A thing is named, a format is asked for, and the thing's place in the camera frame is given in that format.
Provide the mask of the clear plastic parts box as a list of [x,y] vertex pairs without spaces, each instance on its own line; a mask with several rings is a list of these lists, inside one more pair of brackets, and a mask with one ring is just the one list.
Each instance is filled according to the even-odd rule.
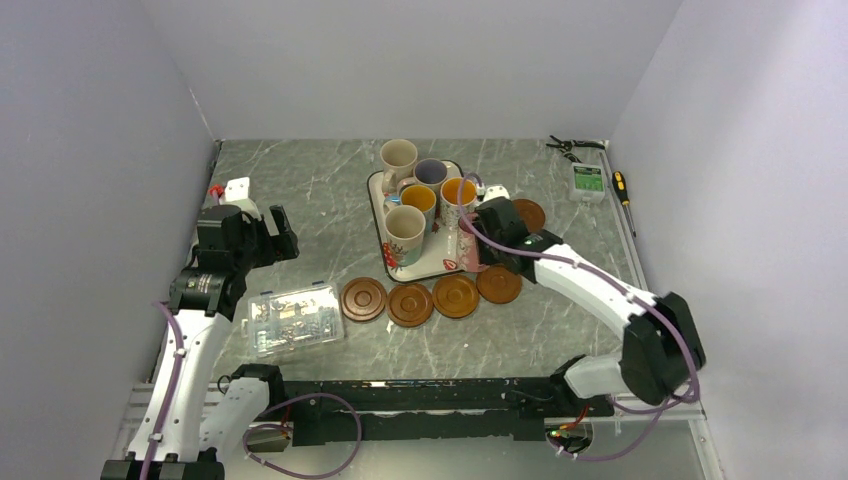
[[340,341],[345,327],[338,291],[319,282],[287,292],[264,292],[248,301],[243,331],[256,357]]

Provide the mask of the cream patterned mug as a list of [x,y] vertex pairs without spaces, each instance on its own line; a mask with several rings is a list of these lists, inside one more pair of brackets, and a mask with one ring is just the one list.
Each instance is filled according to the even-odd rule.
[[424,243],[427,220],[422,211],[392,202],[383,205],[386,241],[384,252],[389,266],[404,268],[418,262]]

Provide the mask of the white mug orange inside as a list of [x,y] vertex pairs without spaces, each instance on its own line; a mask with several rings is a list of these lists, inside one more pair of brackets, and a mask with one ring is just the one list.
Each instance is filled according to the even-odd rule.
[[466,213],[473,212],[478,205],[477,189],[472,180],[456,177],[446,180],[439,193],[439,219],[442,227],[456,230],[459,227],[462,206]]

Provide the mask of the brown wooden coaster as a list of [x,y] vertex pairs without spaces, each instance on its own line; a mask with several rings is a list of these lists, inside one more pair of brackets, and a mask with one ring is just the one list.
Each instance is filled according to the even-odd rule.
[[522,278],[502,265],[490,266],[476,276],[480,296],[494,304],[507,304],[516,300],[522,286]]
[[397,285],[388,294],[386,309],[396,325],[416,328],[429,320],[434,302],[430,291],[419,283]]
[[349,281],[340,297],[343,315],[354,322],[368,322],[379,317],[386,306],[384,286],[371,277],[358,277]]
[[530,233],[539,232],[544,228],[546,214],[538,203],[523,198],[514,199],[512,203]]
[[438,312],[452,319],[469,316],[480,302],[475,283],[462,274],[440,278],[433,286],[432,297]]

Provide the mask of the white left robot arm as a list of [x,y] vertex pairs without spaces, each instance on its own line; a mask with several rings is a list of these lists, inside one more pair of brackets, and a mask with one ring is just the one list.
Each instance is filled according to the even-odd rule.
[[273,205],[270,212],[276,234],[256,210],[223,204],[201,211],[190,261],[171,283],[168,301],[156,305],[168,330],[151,399],[124,457],[106,461],[101,478],[222,479],[224,456],[249,424],[285,411],[280,370],[247,364],[232,375],[235,392],[202,415],[247,275],[299,255],[284,208]]

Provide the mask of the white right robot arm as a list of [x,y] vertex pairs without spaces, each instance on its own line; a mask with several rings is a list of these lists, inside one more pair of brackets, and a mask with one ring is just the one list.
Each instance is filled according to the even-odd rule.
[[555,374],[551,401],[574,415],[590,398],[632,394],[653,409],[700,398],[699,370],[706,363],[686,300],[632,286],[581,257],[560,237],[532,233],[509,199],[482,203],[463,220],[480,260],[500,265],[548,288],[600,319],[621,342],[617,354],[582,356]]

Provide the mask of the pink mug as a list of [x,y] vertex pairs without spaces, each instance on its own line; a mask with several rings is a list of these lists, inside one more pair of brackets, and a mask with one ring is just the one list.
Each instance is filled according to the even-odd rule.
[[486,270],[488,266],[480,260],[476,235],[471,232],[464,220],[459,220],[458,226],[457,264],[459,269],[470,273]]

